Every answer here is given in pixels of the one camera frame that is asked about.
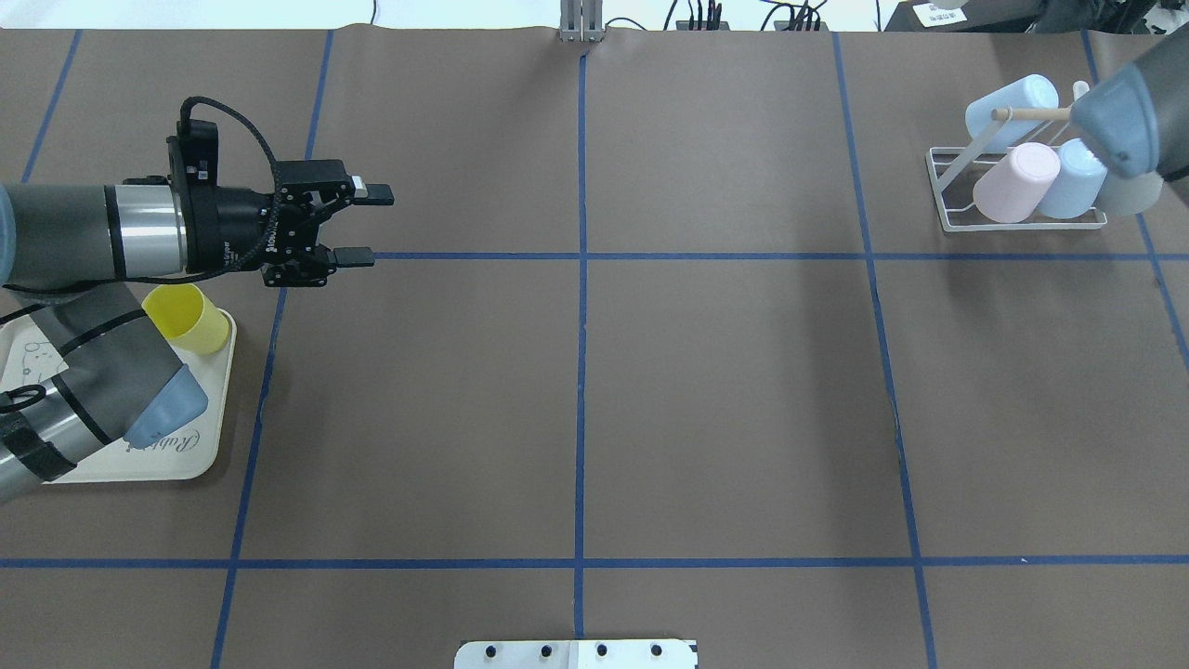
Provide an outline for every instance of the pink cup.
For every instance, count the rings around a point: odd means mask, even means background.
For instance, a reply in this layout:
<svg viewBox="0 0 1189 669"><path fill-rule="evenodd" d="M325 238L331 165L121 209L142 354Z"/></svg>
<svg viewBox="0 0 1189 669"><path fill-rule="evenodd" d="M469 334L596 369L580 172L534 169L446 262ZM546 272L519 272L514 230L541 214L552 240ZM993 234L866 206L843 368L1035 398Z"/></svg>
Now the pink cup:
<svg viewBox="0 0 1189 669"><path fill-rule="evenodd" d="M1061 173L1057 152L1036 141L1020 144L974 184L974 204L995 222L1020 222Z"/></svg>

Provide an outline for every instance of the white floor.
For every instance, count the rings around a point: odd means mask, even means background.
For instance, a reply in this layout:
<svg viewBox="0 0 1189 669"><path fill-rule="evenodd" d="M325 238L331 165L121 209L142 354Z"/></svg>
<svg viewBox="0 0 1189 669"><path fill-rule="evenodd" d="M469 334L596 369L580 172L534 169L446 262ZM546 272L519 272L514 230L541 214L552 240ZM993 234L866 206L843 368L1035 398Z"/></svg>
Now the white floor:
<svg viewBox="0 0 1189 669"><path fill-rule="evenodd" d="M887 21L899 0L829 0L822 17L831 30L875 30L875 2ZM668 0L605 0L604 17L630 17L660 30ZM723 19L731 30L757 30L772 5L726 0ZM328 29L367 23L372 0L11 0L0 4L2 27L57 29ZM784 19L785 11L778 12ZM673 20L690 10L679 0ZM503 29L556 26L558 0L378 0L376 23L411 29Z"/></svg>

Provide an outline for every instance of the yellow cup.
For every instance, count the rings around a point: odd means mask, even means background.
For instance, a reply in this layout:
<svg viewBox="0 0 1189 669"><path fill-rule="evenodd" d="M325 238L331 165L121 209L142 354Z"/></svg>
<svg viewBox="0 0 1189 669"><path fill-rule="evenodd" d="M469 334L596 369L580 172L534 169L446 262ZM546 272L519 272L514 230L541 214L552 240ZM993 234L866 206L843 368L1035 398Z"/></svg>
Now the yellow cup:
<svg viewBox="0 0 1189 669"><path fill-rule="evenodd" d="M208 355L227 343L231 323L193 283L158 285L141 305L170 345Z"/></svg>

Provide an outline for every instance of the barcode label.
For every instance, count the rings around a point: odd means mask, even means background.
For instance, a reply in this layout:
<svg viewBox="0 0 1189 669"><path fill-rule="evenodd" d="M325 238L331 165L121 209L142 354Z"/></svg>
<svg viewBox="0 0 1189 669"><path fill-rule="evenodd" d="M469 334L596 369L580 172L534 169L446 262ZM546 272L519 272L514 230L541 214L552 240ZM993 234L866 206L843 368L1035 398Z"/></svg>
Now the barcode label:
<svg viewBox="0 0 1189 669"><path fill-rule="evenodd" d="M965 12L962 10L943 10L932 2L914 5L912 10L920 17L920 23L925 27L960 24L965 20Z"/></svg>

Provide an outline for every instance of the metal clamp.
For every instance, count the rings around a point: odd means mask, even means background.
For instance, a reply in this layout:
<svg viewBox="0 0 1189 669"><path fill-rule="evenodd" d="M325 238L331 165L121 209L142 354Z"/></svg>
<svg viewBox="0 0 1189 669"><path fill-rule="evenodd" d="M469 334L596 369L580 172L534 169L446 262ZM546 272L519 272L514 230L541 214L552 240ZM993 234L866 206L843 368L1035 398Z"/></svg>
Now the metal clamp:
<svg viewBox="0 0 1189 669"><path fill-rule="evenodd" d="M562 42L603 42L603 0L561 0L561 25L558 37Z"/></svg>

